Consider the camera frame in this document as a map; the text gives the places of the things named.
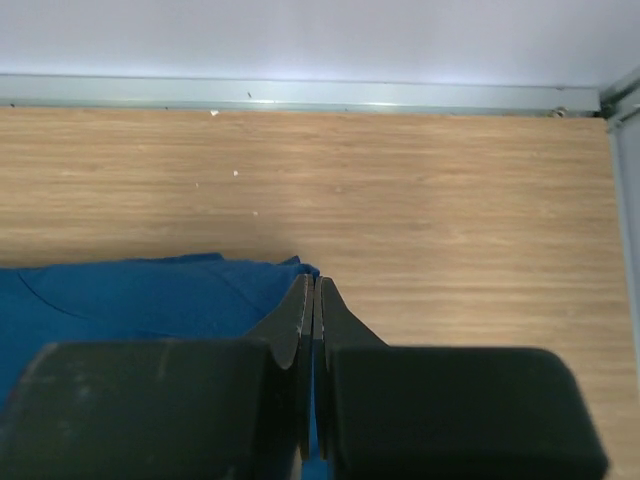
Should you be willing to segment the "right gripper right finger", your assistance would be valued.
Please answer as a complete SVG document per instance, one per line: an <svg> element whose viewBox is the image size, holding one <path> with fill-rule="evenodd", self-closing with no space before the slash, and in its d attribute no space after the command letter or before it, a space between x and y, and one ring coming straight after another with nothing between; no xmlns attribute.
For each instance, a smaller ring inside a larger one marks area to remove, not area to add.
<svg viewBox="0 0 640 480"><path fill-rule="evenodd" d="M532 347L391 346L316 282L315 418L332 479L601 479L578 382Z"/></svg>

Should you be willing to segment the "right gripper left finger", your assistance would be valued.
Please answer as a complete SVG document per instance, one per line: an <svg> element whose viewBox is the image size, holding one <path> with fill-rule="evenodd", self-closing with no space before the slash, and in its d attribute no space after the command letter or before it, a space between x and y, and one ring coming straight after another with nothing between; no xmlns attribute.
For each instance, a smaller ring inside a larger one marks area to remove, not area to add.
<svg viewBox="0 0 640 480"><path fill-rule="evenodd" d="M5 479L296 479L309 455L311 279L237 338L43 348L1 416Z"/></svg>

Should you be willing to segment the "blue printed t-shirt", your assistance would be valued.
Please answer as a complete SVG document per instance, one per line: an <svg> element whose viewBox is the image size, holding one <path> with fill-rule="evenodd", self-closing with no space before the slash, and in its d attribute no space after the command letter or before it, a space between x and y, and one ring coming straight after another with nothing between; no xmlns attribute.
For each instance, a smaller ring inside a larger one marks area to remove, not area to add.
<svg viewBox="0 0 640 480"><path fill-rule="evenodd" d="M35 356L50 344L217 340L245 335L315 267L228 260L217 253L5 268L1 272L1 416ZM296 479L326 468L311 440Z"/></svg>

